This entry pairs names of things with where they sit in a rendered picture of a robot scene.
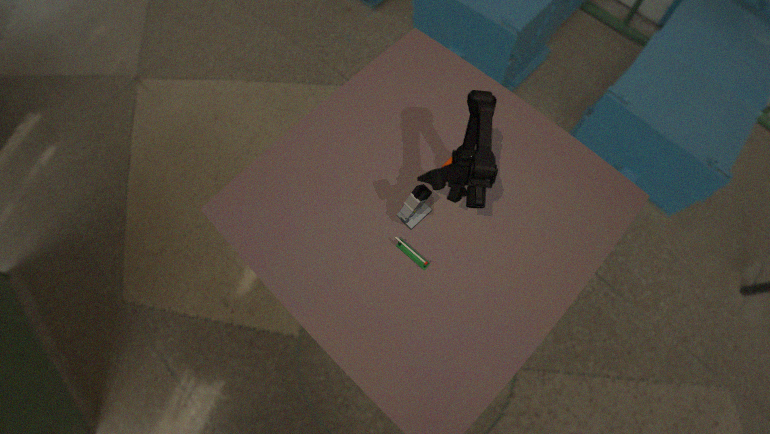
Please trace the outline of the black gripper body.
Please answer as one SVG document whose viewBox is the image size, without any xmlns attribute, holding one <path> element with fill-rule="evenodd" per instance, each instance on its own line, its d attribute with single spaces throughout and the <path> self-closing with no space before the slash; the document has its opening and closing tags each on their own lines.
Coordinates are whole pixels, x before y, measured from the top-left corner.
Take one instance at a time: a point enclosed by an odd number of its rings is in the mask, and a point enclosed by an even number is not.
<svg viewBox="0 0 770 434">
<path fill-rule="evenodd" d="M 452 164 L 447 167 L 446 174 L 443 168 L 437 168 L 432 170 L 432 182 L 434 190 L 441 190 L 446 186 L 446 182 L 456 183 L 460 185 L 466 184 L 465 171 L 467 165 L 460 166 L 458 163 Z"/>
</svg>

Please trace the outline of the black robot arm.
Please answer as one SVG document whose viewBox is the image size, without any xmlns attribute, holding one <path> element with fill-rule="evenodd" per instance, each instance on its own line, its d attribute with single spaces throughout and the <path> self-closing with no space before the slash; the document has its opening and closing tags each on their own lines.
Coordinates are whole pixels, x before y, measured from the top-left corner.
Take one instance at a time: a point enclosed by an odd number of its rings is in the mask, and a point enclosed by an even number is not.
<svg viewBox="0 0 770 434">
<path fill-rule="evenodd" d="M 451 189 L 447 199 L 457 203 L 467 195 L 466 207 L 485 208 L 486 188 L 495 184 L 498 173 L 491 133 L 496 98 L 490 91 L 470 92 L 467 99 L 470 116 L 464 142 L 452 152 L 452 164 L 467 165 L 466 184 L 449 183 Z"/>
</svg>

